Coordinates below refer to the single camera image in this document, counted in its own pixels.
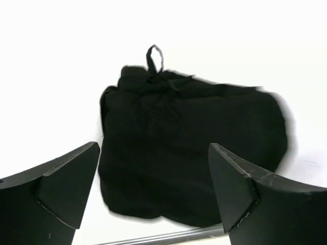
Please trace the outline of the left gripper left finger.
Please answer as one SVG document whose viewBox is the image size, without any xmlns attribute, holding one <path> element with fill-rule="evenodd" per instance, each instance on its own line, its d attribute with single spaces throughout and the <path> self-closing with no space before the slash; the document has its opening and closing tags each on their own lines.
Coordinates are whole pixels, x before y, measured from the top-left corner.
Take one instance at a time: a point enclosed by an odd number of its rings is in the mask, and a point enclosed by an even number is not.
<svg viewBox="0 0 327 245">
<path fill-rule="evenodd" d="M 1 245 L 67 245 L 81 226 L 100 148 L 91 141 L 1 179 Z"/>
</svg>

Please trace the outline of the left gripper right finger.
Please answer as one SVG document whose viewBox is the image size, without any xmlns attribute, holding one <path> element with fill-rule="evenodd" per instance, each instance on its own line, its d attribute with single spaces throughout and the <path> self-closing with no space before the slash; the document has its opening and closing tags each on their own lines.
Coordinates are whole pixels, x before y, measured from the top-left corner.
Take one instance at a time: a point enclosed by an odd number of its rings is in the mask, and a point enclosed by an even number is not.
<svg viewBox="0 0 327 245">
<path fill-rule="evenodd" d="M 325 245 L 326 189 L 290 180 L 217 143 L 208 163 L 233 245 Z"/>
</svg>

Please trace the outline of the black trousers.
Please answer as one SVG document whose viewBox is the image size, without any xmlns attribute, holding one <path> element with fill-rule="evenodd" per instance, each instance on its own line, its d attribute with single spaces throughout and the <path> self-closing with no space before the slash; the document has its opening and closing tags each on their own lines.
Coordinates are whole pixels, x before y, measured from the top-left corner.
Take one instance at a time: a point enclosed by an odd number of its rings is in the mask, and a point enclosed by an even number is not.
<svg viewBox="0 0 327 245">
<path fill-rule="evenodd" d="M 193 227 L 221 221 L 208 164 L 218 143 L 270 171 L 288 148 L 277 98 L 171 70 L 124 66 L 100 99 L 103 201 L 116 214 Z"/>
</svg>

